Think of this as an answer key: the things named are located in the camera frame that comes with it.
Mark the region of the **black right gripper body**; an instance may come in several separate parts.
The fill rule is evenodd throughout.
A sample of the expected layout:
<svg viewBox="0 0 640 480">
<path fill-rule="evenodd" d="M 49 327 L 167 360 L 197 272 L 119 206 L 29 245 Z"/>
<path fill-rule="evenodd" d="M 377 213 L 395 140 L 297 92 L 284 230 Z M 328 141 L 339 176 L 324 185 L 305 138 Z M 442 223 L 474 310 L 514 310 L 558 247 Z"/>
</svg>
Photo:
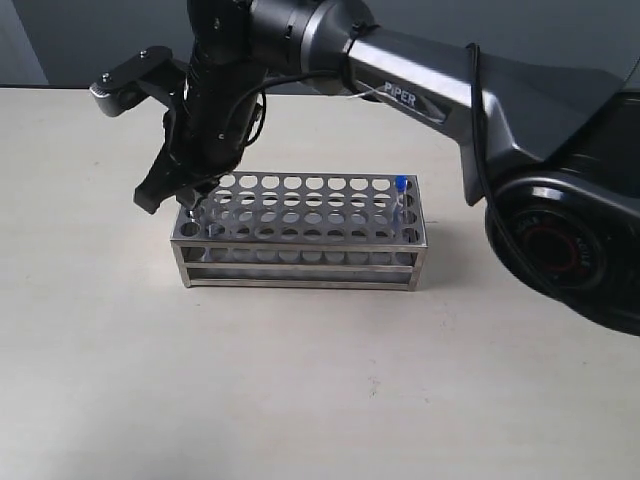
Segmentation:
<svg viewBox="0 0 640 480">
<path fill-rule="evenodd" d="M 256 96 L 265 78 L 251 59 L 248 1 L 189 1 L 194 45 L 181 105 L 165 146 L 179 165 L 202 174 L 237 167 Z"/>
</svg>

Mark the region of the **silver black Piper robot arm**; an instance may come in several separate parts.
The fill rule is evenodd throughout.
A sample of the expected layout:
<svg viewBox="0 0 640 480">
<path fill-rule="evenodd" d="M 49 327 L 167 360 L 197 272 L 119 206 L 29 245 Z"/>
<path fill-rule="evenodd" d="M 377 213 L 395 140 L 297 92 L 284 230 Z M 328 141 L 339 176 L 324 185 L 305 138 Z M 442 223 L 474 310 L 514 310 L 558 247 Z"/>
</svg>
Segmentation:
<svg viewBox="0 0 640 480">
<path fill-rule="evenodd" d="M 304 82 L 391 106 L 456 142 L 502 264 L 592 322 L 639 332 L 639 94 L 380 27 L 361 1 L 191 1 L 192 56 L 135 203 L 195 206 L 240 162 L 258 95 Z"/>
</svg>

